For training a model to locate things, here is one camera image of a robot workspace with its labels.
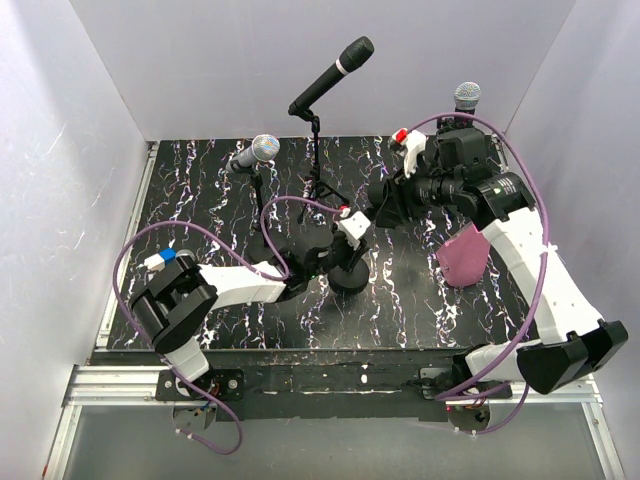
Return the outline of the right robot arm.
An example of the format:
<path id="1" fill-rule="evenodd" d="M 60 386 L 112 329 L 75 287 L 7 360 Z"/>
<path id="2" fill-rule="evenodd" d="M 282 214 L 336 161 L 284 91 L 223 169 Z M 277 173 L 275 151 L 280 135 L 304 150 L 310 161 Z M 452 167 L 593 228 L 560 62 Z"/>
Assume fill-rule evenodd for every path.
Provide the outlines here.
<path id="1" fill-rule="evenodd" d="M 523 381 L 548 394 L 604 367 L 628 340 L 626 328 L 606 321 L 579 290 L 548 241 L 541 202 L 520 176 L 497 170 L 487 135 L 451 126 L 430 140 L 401 128 L 389 146 L 403 165 L 369 189 L 376 225 L 395 228 L 432 206 L 460 212 L 501 257 L 529 306 L 523 326 L 538 333 L 457 356 L 454 389 L 471 398 L 489 381 Z"/>

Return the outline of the round base stand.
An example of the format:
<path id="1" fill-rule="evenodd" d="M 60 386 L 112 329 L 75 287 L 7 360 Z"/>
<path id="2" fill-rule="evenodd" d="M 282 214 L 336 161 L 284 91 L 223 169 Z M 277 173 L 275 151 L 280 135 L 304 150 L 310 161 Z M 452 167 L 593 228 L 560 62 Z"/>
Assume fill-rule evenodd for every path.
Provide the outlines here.
<path id="1" fill-rule="evenodd" d="M 354 268 L 348 268 L 347 263 L 353 253 L 353 248 L 347 245 L 343 251 L 344 254 L 327 273 L 329 286 L 334 293 L 339 295 L 357 295 L 366 288 L 370 269 L 363 257 Z"/>
<path id="2" fill-rule="evenodd" d="M 268 250 L 268 243 L 264 238 L 264 233 L 262 231 L 260 219 L 262 215 L 262 211 L 264 208 L 263 196 L 262 196 L 262 187 L 263 180 L 261 174 L 254 169 L 250 174 L 251 186 L 253 187 L 256 201 L 256 219 L 254 222 L 254 230 L 258 236 L 258 239 L 253 243 L 251 253 L 256 254 L 265 254 Z"/>

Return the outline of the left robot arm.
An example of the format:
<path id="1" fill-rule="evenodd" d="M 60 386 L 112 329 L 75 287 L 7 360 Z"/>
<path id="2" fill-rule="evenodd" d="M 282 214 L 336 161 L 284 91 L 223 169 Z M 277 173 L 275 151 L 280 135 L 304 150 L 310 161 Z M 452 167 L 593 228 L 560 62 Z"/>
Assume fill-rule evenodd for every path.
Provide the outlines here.
<path id="1" fill-rule="evenodd" d="M 188 398 L 200 400 L 212 390 L 211 366 L 195 339 L 210 311 L 289 301 L 320 275 L 338 294 L 356 295 L 365 289 L 369 267 L 362 256 L 369 249 L 367 240 L 351 241 L 340 232 L 330 238 L 332 243 L 325 246 L 282 244 L 280 254 L 290 270 L 285 281 L 266 279 L 244 266 L 214 267 L 178 256 L 131 299 L 133 316 L 156 353 L 176 371 L 178 387 Z"/>

